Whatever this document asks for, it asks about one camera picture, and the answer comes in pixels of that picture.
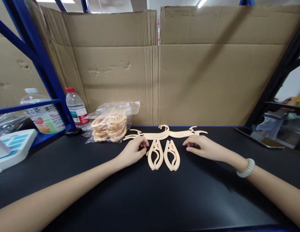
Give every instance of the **clear plastic bag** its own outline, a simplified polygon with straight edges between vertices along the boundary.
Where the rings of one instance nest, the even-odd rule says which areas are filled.
[[[0,136],[20,129],[27,118],[28,115],[24,111],[3,114],[0,116]]]
[[[111,102],[100,105],[86,118],[94,119],[91,130],[83,136],[89,137],[90,142],[122,142],[122,138],[131,126],[131,116],[139,112],[140,101],[136,102]]]

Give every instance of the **plastic bottle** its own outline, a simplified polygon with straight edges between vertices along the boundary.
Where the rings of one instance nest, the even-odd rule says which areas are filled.
[[[73,121],[75,122],[76,127],[81,129],[85,129],[90,125],[90,120],[85,119],[88,115],[85,109],[84,102],[81,97],[76,94],[75,88],[65,88],[66,95],[66,104],[67,107],[73,117]]]
[[[28,95],[21,99],[21,105],[51,100],[47,96],[38,94],[37,89],[25,89],[25,92],[27,92]],[[55,134],[66,128],[53,104],[29,108],[25,111],[41,133]]]

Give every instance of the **cardboard box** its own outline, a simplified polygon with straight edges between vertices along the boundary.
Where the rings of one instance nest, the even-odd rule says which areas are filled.
[[[300,6],[163,7],[159,124],[244,125],[300,26]]]
[[[2,1],[0,20],[20,38]],[[0,108],[20,105],[27,95],[25,88],[37,88],[48,96],[33,62],[0,34]]]
[[[27,0],[63,86],[89,111],[140,100],[134,125],[243,125],[300,26],[300,6],[62,13]]]

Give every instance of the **hand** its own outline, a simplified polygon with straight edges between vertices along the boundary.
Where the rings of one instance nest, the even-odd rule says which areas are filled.
[[[147,152],[149,142],[143,136],[138,136],[129,141],[124,150],[115,158],[123,168],[128,167],[140,160]]]
[[[194,145],[199,145],[200,149],[194,148]],[[201,157],[226,163],[229,163],[229,159],[232,158],[232,156],[238,155],[235,152],[213,142],[204,135],[191,135],[184,141],[183,146],[188,146],[186,148],[187,151]]]

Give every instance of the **foldable hanger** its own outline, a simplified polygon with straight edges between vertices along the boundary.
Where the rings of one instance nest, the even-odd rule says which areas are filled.
[[[173,161],[170,163],[168,160],[168,152],[172,153],[174,156]],[[164,151],[164,160],[170,171],[177,171],[180,166],[180,155],[179,152],[172,140],[167,140],[165,151]]]
[[[154,163],[152,163],[151,158],[151,154],[153,151],[157,154]],[[159,140],[153,140],[150,150],[146,153],[146,156],[148,157],[148,163],[152,170],[158,170],[161,167],[164,160],[164,153]]]
[[[130,129],[130,131],[137,131],[137,134],[130,134],[124,137],[123,140],[127,139],[134,139],[138,136],[143,136],[147,140],[163,140],[169,136],[169,127],[167,125],[160,125],[159,128],[162,129],[162,127],[165,127],[165,131],[161,133],[142,133],[139,130]]]
[[[169,131],[169,136],[174,137],[174,138],[184,138],[184,137],[189,137],[191,135],[199,135],[200,133],[206,133],[208,134],[206,131],[203,130],[197,130],[194,131],[193,128],[195,128],[197,126],[192,126],[189,128],[189,130],[185,130],[185,131]]]

